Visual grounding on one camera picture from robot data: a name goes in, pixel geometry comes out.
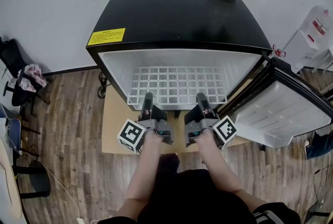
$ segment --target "white wire rack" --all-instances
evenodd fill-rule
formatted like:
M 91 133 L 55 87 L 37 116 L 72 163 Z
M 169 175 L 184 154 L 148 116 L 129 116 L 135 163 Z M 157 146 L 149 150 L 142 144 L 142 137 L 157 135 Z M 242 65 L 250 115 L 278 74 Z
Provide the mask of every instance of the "white wire rack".
M 195 105 L 197 93 L 211 104 L 225 104 L 227 96 L 219 67 L 139 67 L 134 68 L 128 105 L 142 105 L 151 92 L 155 105 Z

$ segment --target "person's hand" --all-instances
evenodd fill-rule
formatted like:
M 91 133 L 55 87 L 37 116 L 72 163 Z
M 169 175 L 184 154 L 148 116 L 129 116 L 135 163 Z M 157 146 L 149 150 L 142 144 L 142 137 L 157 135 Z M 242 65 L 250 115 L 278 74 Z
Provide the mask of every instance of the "person's hand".
M 211 144 L 211 143 L 216 145 L 215 141 L 214 141 L 214 132 L 211 129 L 203 130 L 202 134 L 198 138 L 195 138 L 194 141 L 199 146 L 202 146 L 202 145 L 205 145 L 205 144 Z
M 158 136 L 153 129 L 145 133 L 145 143 L 160 144 L 162 141 L 163 137 Z

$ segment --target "open fridge door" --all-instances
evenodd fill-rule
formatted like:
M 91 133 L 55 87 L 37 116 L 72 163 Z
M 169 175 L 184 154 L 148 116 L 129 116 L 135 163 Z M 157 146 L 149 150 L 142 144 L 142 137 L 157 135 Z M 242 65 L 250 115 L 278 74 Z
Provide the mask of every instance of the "open fridge door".
M 269 147 L 332 122 L 333 107 L 315 88 L 273 58 L 220 112 L 235 123 L 238 135 Z

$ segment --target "black and white marker cube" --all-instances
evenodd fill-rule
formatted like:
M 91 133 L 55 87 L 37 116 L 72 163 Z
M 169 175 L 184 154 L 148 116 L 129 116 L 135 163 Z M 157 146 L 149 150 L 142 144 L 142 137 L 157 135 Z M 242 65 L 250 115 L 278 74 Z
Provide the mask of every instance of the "black and white marker cube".
M 232 120 L 225 116 L 213 126 L 217 136 L 223 141 L 222 149 L 226 147 L 237 135 L 237 129 Z
M 127 119 L 117 135 L 119 143 L 134 153 L 139 153 L 146 128 Z

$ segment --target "forearm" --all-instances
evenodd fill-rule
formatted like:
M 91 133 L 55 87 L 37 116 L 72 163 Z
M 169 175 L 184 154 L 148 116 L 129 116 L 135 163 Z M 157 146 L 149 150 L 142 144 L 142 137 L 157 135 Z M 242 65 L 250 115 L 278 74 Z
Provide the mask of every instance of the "forearm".
M 198 142 L 198 147 L 208 172 L 219 190 L 236 193 L 242 189 L 240 180 L 225 162 L 213 138 Z
M 133 199 L 144 203 L 149 201 L 161 154 L 160 146 L 161 139 L 159 137 L 146 136 L 139 164 L 127 189 L 126 199 Z

